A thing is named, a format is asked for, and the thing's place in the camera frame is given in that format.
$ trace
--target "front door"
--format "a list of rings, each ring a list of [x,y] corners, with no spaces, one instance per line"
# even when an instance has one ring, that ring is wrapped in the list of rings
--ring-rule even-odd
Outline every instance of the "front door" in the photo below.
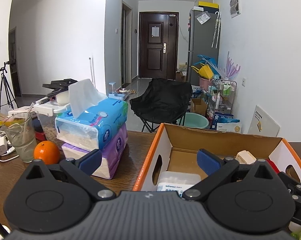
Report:
[[[140,77],[175,79],[177,17],[178,13],[140,13]]]

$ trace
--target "camera on tripod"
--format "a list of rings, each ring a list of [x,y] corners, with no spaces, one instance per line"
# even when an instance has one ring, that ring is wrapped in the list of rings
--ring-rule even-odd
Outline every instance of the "camera on tripod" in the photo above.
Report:
[[[18,107],[18,105],[16,103],[16,99],[14,97],[14,94],[13,94],[13,92],[12,92],[10,86],[9,86],[9,83],[8,83],[7,78],[5,76],[5,73],[4,73],[4,72],[7,73],[6,65],[11,65],[13,63],[15,63],[15,62],[13,62],[13,61],[4,62],[4,67],[0,68],[1,77],[2,77],[2,79],[1,79],[1,92],[0,92],[0,111],[1,111],[2,106],[9,106],[10,108],[14,109],[13,102],[15,102],[16,106]],[[7,104],[1,105],[3,85],[4,85],[4,89],[5,89]]]

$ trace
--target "tripod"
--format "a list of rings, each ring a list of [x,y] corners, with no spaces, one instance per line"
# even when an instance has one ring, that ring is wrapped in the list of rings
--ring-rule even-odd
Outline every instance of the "tripod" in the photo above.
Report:
[[[15,103],[16,103],[16,100],[14,98],[12,90],[9,87],[9,83],[8,83],[7,78],[5,76],[5,73],[4,73],[4,71],[7,73],[7,70],[5,68],[6,64],[9,65],[9,62],[4,62],[4,67],[0,68],[0,71],[2,72],[2,74],[1,74],[1,76],[2,76],[2,80],[1,80],[1,92],[0,92],[0,111],[1,111],[1,106],[6,106],[6,105],[8,105],[12,109],[14,109],[13,102],[15,101]],[[4,85],[4,89],[5,89],[7,104],[1,105],[3,85]]]

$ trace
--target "black chair fabric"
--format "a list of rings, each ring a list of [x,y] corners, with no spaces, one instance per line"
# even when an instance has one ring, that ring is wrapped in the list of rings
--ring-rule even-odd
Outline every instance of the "black chair fabric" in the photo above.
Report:
[[[189,82],[152,79],[143,95],[130,100],[131,109],[148,122],[175,123],[186,113],[192,92]]]

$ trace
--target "orange fruit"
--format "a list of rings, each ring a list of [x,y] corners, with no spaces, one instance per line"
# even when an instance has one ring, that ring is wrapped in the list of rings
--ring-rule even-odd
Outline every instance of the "orange fruit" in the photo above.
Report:
[[[34,159],[41,159],[46,165],[58,163],[60,152],[51,141],[42,141],[34,149]]]

